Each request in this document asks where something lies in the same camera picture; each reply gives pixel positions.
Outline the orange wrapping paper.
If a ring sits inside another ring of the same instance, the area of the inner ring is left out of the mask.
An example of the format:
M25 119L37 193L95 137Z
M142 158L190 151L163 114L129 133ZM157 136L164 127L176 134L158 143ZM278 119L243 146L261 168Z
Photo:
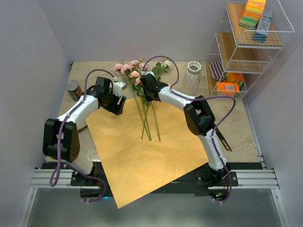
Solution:
M104 109L86 120L116 205L121 208L207 163L200 139L187 127L184 112L164 102L154 102L161 141L154 130L141 139L143 124L134 99L123 113Z

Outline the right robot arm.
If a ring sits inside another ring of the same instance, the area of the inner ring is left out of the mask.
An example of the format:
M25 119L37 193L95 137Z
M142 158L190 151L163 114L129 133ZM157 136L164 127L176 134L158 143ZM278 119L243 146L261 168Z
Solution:
M142 76L140 81L147 101L165 102L184 112L188 129L198 136L204 147L210 168L210 181L217 186L228 181L229 186L232 186L229 163L221 151L215 133L215 116L206 98L180 93L166 83L158 83L151 73Z

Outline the black printed ribbon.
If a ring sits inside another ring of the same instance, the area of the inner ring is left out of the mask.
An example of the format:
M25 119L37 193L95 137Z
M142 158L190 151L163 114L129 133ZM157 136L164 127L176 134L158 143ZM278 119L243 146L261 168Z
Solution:
M88 128L87 126L83 127L82 129L78 130L78 132L80 133L81 131L85 130L86 128ZM232 149L230 147L230 145L228 144L228 142L226 141L226 139L224 138L224 136L222 135L222 133L219 131L219 129L217 128L216 129L216 135L217 137L219 138L219 140L221 141L221 143L223 144L224 148L227 150L227 151L230 151L232 152Z

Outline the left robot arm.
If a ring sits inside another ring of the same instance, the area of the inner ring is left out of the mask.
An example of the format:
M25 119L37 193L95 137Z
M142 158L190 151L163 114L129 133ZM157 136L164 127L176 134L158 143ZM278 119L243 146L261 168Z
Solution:
M98 181L98 174L93 171L93 162L80 152L78 132L86 127L86 119L99 108L121 115L126 101L122 91L126 87L124 82L98 77L95 85L65 114L45 121L43 154L57 160L50 179L51 187L59 180L62 162L81 172L81 179L86 185L94 185Z

